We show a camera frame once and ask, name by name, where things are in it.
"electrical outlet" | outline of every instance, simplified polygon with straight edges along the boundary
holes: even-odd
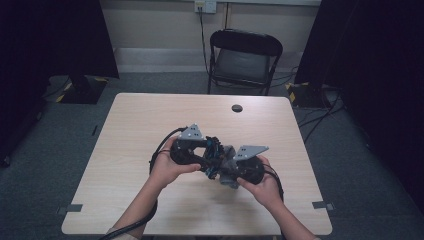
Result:
[[[216,1],[194,1],[194,12],[216,13]]]

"chair backrest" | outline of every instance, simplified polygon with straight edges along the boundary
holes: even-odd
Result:
[[[222,48],[237,52],[247,52],[279,58],[283,46],[273,36],[235,29],[224,29],[214,32],[210,38],[211,51]]]

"person's left hand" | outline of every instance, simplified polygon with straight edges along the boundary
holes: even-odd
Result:
[[[165,188],[175,181],[180,174],[191,173],[200,169],[200,164],[178,165],[171,159],[169,150],[176,139],[177,137],[171,137],[166,141],[150,173],[149,178],[161,188]]]

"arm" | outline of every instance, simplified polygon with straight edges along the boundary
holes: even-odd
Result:
[[[264,164],[270,165],[265,157],[258,156],[258,158]],[[284,205],[278,192],[277,182],[271,175],[265,174],[262,182],[257,185],[242,178],[238,178],[237,181],[271,213],[287,239],[312,240],[316,238]]]
[[[169,149],[175,141],[170,138],[156,158],[155,165],[149,178],[141,188],[137,196],[113,226],[116,229],[126,227],[145,217],[153,208],[156,199],[168,184],[172,183],[180,174],[190,173],[200,169],[199,164],[178,165],[170,157]],[[130,235],[141,238],[146,225],[129,232]]]

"light wood table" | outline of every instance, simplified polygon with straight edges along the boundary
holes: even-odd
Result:
[[[239,104],[243,111],[235,113]],[[68,212],[65,234],[104,234],[148,177],[149,161],[172,130],[197,123],[223,145],[265,145],[281,178],[285,203],[314,234],[332,226],[290,103],[282,97],[121,93],[100,133]],[[146,235],[279,235],[267,210],[245,189],[231,189],[204,173],[184,174],[164,189]]]

